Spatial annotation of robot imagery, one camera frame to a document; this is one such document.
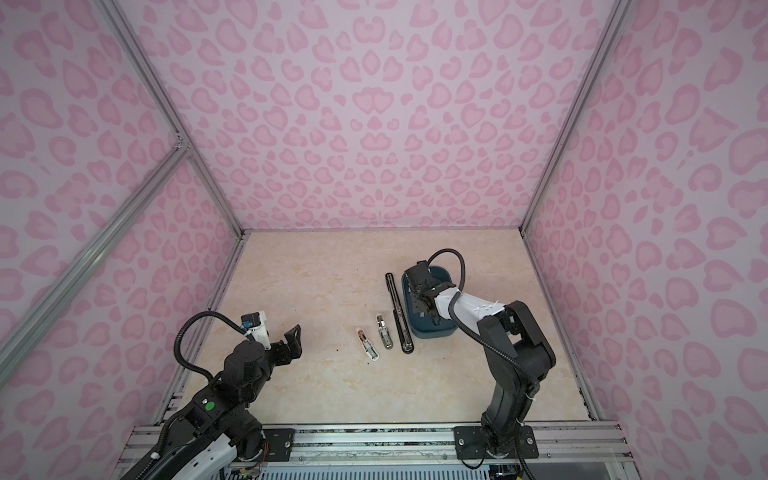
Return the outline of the pink small stapler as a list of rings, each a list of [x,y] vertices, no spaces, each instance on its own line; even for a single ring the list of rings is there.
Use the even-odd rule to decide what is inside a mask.
[[[357,329],[356,334],[362,345],[365,354],[371,361],[377,361],[380,358],[379,353],[373,346],[373,343],[369,340],[363,329]]]

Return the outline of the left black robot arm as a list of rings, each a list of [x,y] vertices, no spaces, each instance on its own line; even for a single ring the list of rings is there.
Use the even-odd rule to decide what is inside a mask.
[[[222,371],[161,427],[149,451],[125,479],[211,479],[236,461],[287,462],[293,429],[265,429],[250,413],[278,366],[302,355],[301,327],[266,348],[257,340],[238,344]]]

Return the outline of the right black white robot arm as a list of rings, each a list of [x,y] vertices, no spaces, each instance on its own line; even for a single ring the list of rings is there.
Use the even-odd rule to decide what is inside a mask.
[[[407,269],[402,281],[411,318],[453,324],[483,348],[495,381],[480,425],[455,429],[457,457],[537,458],[538,445],[525,419],[556,366],[556,355],[529,307],[465,293],[427,261]]]

